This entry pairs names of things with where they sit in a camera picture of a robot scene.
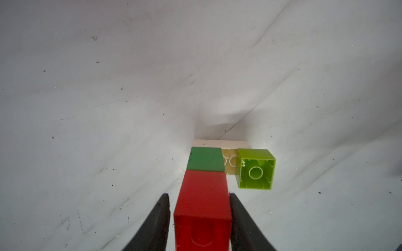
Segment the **red lego cube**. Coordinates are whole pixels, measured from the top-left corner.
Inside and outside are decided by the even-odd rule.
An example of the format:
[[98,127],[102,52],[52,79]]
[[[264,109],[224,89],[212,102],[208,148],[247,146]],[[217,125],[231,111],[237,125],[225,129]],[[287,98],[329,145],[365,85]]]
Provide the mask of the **red lego cube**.
[[226,174],[187,170],[174,210],[177,251],[227,251],[232,213]]

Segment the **cream lego brick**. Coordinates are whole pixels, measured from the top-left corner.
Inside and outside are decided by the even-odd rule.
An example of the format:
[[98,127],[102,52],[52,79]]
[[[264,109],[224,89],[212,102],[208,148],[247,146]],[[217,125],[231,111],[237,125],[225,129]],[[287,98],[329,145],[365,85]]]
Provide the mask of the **cream lego brick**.
[[221,148],[224,158],[225,172],[228,175],[234,175],[236,172],[237,149],[250,149],[251,145],[247,141],[231,140],[202,140],[193,141],[194,147],[214,147]]

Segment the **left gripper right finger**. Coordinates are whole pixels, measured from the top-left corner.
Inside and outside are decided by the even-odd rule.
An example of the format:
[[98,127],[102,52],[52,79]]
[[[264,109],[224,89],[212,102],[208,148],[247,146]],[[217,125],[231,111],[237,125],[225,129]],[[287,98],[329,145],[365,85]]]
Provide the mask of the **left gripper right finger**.
[[276,251],[260,231],[235,193],[229,194],[232,212],[231,248],[233,251]]

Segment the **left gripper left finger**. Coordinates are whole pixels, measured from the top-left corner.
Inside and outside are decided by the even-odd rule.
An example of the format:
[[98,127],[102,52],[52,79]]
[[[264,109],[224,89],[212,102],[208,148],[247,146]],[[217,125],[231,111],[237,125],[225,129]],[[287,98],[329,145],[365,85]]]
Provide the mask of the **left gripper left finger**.
[[170,199],[163,193],[123,251],[165,251],[170,225]]

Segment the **dark green lego cube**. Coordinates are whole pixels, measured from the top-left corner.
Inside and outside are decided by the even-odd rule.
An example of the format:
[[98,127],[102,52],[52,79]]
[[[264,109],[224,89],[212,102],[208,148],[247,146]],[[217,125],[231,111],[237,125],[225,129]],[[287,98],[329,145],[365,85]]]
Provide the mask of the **dark green lego cube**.
[[225,172],[225,161],[221,148],[192,147],[187,170]]

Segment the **lime green lego cube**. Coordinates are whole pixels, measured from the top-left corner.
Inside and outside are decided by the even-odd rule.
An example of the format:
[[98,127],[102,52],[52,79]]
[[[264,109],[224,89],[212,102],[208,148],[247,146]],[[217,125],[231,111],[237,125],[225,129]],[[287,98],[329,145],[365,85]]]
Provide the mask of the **lime green lego cube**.
[[239,188],[271,190],[276,158],[266,149],[238,149],[235,177]]

